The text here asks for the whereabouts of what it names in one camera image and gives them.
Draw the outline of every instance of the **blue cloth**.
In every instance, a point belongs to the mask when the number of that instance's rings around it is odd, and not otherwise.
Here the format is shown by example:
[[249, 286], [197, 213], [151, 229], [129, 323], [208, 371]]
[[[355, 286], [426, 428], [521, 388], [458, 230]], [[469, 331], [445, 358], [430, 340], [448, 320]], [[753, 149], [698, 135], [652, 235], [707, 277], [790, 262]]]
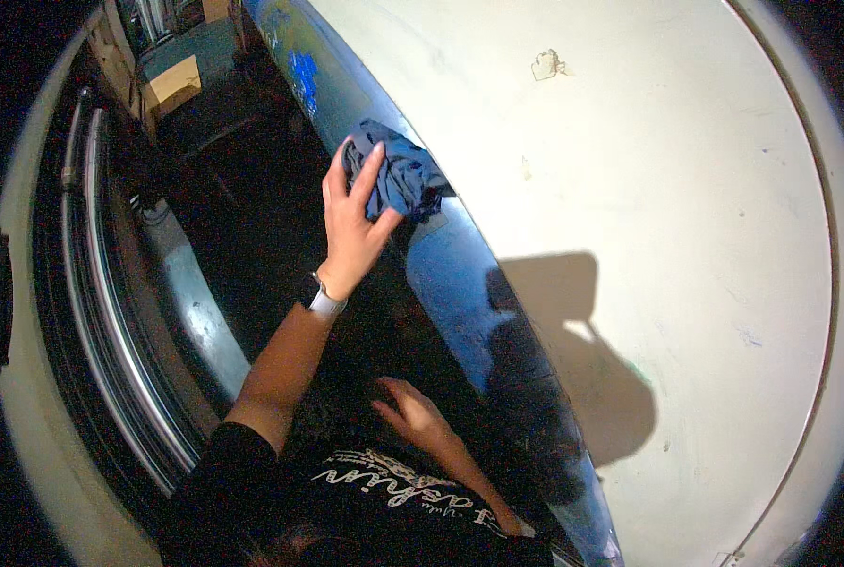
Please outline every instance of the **blue cloth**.
[[402, 134], [367, 118], [351, 135], [352, 140], [343, 149], [343, 169], [350, 189], [375, 144], [384, 142], [384, 162], [366, 208], [370, 221], [390, 206], [409, 221], [426, 222], [440, 212], [442, 197], [453, 196], [450, 183], [428, 150], [409, 142]]

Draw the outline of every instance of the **hand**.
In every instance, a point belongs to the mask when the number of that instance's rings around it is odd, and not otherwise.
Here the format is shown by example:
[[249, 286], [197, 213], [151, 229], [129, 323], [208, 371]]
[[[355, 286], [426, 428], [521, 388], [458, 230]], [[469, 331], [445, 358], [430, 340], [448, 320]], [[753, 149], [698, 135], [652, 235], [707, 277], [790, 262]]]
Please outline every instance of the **hand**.
[[343, 171], [343, 146], [321, 182], [324, 195], [324, 225], [327, 231], [327, 259], [317, 269], [331, 300], [343, 301], [365, 278], [381, 255], [387, 238], [403, 215], [387, 208], [372, 224], [366, 219], [366, 205], [377, 183], [377, 172], [384, 161], [384, 145], [378, 142], [359, 172], [347, 195], [347, 175]]
[[393, 378], [379, 378], [378, 382], [393, 395], [400, 413], [377, 400], [372, 402], [372, 407], [393, 425], [400, 437], [435, 459], [460, 448], [465, 452], [462, 440], [453, 432], [437, 406], [413, 385]]

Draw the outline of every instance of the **sleeve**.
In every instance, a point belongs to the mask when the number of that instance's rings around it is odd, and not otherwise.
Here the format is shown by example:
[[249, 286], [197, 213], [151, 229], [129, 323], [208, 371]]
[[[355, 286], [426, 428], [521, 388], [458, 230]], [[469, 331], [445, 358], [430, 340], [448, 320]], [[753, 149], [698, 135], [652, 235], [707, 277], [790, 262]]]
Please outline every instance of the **sleeve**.
[[277, 455], [250, 427], [218, 426], [201, 460], [173, 494], [158, 534], [164, 565], [236, 565], [248, 529], [280, 496]]

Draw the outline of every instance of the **hair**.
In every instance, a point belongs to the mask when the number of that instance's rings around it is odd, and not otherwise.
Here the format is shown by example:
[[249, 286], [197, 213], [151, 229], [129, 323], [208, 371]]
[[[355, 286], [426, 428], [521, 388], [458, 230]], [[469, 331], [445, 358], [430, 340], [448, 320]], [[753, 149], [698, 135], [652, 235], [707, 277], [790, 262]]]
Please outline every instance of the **hair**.
[[308, 567], [367, 565], [366, 548], [358, 541], [326, 533], [313, 524], [286, 528], [263, 549], [247, 552], [248, 567]]

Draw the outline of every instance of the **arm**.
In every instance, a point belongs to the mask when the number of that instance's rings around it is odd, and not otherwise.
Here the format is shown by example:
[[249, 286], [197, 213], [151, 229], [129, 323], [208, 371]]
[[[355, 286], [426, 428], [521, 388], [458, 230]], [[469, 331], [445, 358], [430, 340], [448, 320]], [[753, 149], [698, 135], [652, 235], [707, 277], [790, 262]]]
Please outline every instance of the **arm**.
[[[390, 233], [403, 220], [393, 209], [385, 210], [374, 224], [365, 217], [366, 204], [384, 159], [383, 145], [375, 147], [368, 156], [349, 195], [340, 159], [342, 152], [341, 145], [321, 183], [327, 258], [317, 269], [327, 295], [336, 301], [349, 297], [377, 261]], [[333, 324], [332, 318], [296, 303], [258, 355], [225, 421], [248, 425], [279, 455], [290, 434], [296, 405], [315, 376]]]
[[375, 410], [406, 441], [426, 451], [447, 472], [488, 503], [504, 533], [522, 535], [519, 520], [502, 496], [469, 455], [463, 444], [438, 411], [435, 404], [405, 380], [379, 380], [393, 395], [400, 413], [384, 402], [372, 402]]

